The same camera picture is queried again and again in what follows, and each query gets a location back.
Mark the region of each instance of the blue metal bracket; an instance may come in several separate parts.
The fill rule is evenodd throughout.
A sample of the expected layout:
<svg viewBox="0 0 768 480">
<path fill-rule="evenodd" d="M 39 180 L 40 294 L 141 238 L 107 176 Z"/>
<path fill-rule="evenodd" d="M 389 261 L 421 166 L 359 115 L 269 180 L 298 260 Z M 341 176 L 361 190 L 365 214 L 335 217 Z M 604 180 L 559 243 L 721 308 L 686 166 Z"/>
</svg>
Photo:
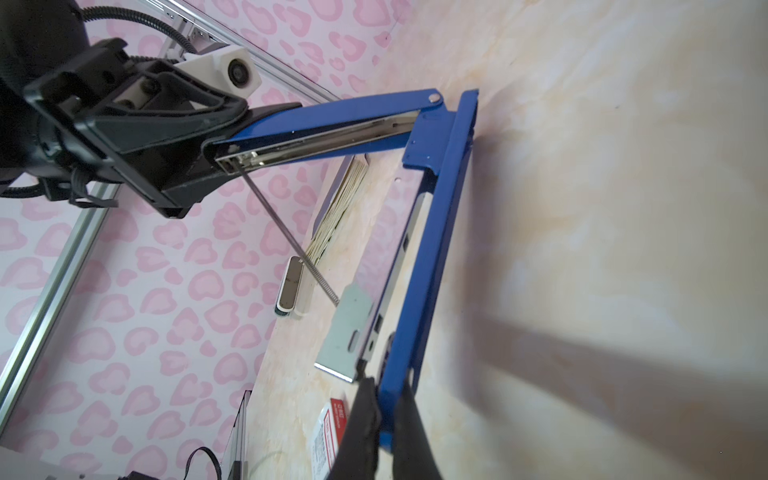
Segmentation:
<svg viewBox="0 0 768 480">
<path fill-rule="evenodd" d="M 432 206 L 379 384 L 378 400 L 382 413 L 379 444 L 387 450 L 392 447 L 395 407 L 403 386 L 409 376 L 414 392 L 419 383 L 432 314 L 472 149 L 477 106 L 477 90 L 462 94 L 456 112 L 448 111 L 442 96 L 434 89 L 375 95 L 280 112 L 250 125 L 229 140 L 218 142 L 225 146 L 247 146 L 254 141 L 268 142 L 269 137 L 274 135 L 301 136 L 302 131 L 419 111 L 410 134 L 400 134 L 299 160 L 405 147 L 402 159 L 405 167 L 430 170 L 433 173 L 430 181 L 425 182 L 427 189 L 433 192 Z"/>
</svg>

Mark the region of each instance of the table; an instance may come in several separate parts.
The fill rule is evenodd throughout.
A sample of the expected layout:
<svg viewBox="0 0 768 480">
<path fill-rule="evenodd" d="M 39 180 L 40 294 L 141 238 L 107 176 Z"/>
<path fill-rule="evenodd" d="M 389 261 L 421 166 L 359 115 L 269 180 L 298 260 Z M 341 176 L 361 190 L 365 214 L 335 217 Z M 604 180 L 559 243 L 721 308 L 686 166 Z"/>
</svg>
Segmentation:
<svg viewBox="0 0 768 480">
<path fill-rule="evenodd" d="M 416 394 L 445 478 L 768 475 L 766 20 L 758 0 L 415 5 L 370 91 L 481 92 Z M 320 265 L 338 291 L 396 160 Z M 333 307 L 312 305 L 270 340 L 249 478 L 308 478 L 323 404 L 354 397 L 313 368 Z"/>
</svg>

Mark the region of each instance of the red and white box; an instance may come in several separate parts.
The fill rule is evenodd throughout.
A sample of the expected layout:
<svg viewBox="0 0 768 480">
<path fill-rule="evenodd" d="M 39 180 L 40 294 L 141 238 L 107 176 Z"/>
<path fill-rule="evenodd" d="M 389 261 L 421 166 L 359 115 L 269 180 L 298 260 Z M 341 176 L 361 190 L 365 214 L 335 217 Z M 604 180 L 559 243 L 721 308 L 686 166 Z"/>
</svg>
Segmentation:
<svg viewBox="0 0 768 480">
<path fill-rule="evenodd" d="M 346 428 L 344 402 L 331 399 L 323 407 L 310 439 L 312 480 L 326 480 L 339 452 L 339 444 Z"/>
</svg>

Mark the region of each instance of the pink wallpaper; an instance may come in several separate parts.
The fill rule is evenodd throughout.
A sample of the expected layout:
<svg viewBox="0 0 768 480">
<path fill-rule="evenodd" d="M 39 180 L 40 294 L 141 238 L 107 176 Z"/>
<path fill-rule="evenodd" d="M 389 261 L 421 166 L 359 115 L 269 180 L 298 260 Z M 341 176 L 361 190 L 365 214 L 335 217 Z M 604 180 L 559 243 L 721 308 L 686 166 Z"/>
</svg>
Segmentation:
<svg viewBox="0 0 768 480">
<path fill-rule="evenodd" d="M 363 89 L 409 12 L 406 0 L 190 3 L 340 96 Z M 122 2 L 157 15 L 145 5 Z M 125 38 L 129 53 L 139 55 L 156 55 L 164 40 L 119 21 L 91 22 L 88 32 L 91 41 Z M 284 101 L 300 97 L 267 79 L 249 98 L 252 106 Z M 299 239 L 325 166 L 253 175 Z M 227 444 L 276 321 L 290 247 L 241 180 L 183 220 L 161 217 L 127 188 L 119 200 L 2 444 L 83 472 L 138 470 L 178 480 L 197 446 L 220 454 Z M 10 289 L 0 292 L 12 298 L 9 339 L 23 327 L 78 213 L 40 200 L 15 205 L 0 220 L 0 249 L 14 253 L 0 258 L 0 287 Z M 190 478 L 213 475 L 206 466 Z"/>
</svg>

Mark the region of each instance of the pink patterned backdrop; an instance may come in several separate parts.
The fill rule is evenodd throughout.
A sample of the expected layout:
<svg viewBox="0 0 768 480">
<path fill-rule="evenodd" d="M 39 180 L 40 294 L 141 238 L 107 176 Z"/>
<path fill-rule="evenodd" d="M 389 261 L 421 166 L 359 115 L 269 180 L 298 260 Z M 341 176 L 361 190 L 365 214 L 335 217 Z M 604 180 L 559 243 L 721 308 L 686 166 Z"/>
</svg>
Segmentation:
<svg viewBox="0 0 768 480">
<path fill-rule="evenodd" d="M 405 0 L 191 4 L 340 96 L 363 89 L 409 11 Z M 122 2 L 158 15 L 145 5 Z M 125 38 L 139 55 L 157 55 L 164 41 L 119 21 L 91 22 L 88 33 L 91 41 Z M 299 99 L 264 79 L 249 103 Z M 325 168 L 316 161 L 253 175 L 299 239 Z M 276 321 L 290 247 L 241 180 L 183 220 L 161 217 L 127 188 L 119 200 L 2 444 L 83 472 L 179 479 L 197 446 L 220 455 L 227 444 Z M 0 257 L 2 363 L 79 213 L 43 200 L 5 203 L 0 250 L 11 255 Z M 198 462 L 190 478 L 213 478 Z"/>
</svg>

